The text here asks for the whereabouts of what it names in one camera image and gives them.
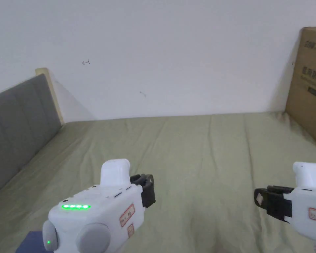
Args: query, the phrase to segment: green led light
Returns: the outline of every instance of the green led light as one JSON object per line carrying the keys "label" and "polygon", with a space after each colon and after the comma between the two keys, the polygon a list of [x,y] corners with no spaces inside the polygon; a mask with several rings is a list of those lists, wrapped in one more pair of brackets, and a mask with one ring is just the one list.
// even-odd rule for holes
{"label": "green led light", "polygon": [[82,210],[87,210],[91,206],[89,205],[63,205],[62,208],[66,210],[76,210],[76,209],[82,209]]}

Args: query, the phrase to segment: gray button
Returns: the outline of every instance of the gray button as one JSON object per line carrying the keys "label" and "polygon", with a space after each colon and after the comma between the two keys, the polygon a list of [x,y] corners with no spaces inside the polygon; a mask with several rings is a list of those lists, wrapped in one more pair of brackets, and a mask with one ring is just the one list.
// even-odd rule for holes
{"label": "gray button", "polygon": [[57,250],[59,247],[55,226],[46,220],[42,227],[43,244],[47,251]]}
{"label": "gray button", "polygon": [[85,225],[78,233],[76,246],[80,253],[104,253],[110,244],[110,231],[101,223]]}

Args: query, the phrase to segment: green bedsheet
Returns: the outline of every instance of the green bedsheet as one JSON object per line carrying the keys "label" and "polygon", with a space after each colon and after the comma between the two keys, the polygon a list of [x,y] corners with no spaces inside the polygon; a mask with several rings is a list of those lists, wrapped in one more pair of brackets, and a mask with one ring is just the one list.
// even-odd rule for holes
{"label": "green bedsheet", "polygon": [[66,124],[0,191],[0,253],[41,230],[51,207],[98,184],[106,160],[153,174],[155,205],[125,252],[313,252],[253,201],[256,187],[295,187],[295,161],[316,143],[287,114],[133,118]]}

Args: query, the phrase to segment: wooden bed frame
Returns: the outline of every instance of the wooden bed frame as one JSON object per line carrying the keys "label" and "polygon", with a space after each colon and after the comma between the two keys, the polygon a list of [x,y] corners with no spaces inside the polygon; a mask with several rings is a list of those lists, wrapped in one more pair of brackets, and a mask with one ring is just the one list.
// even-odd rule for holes
{"label": "wooden bed frame", "polygon": [[62,116],[62,113],[60,110],[59,102],[58,102],[57,97],[56,97],[53,83],[51,81],[49,69],[48,68],[37,68],[37,69],[35,69],[35,74],[36,75],[44,74],[46,76],[47,83],[48,83],[48,86],[50,89],[50,93],[51,93],[51,96],[54,100],[55,108],[56,108],[57,114],[59,116],[61,125],[64,125],[63,116]]}

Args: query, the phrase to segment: upholstered headboard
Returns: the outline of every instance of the upholstered headboard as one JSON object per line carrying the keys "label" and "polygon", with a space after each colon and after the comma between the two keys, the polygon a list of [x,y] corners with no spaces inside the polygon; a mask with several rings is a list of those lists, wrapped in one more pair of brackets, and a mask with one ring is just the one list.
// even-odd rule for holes
{"label": "upholstered headboard", "polygon": [[48,69],[0,93],[0,189],[60,130]]}

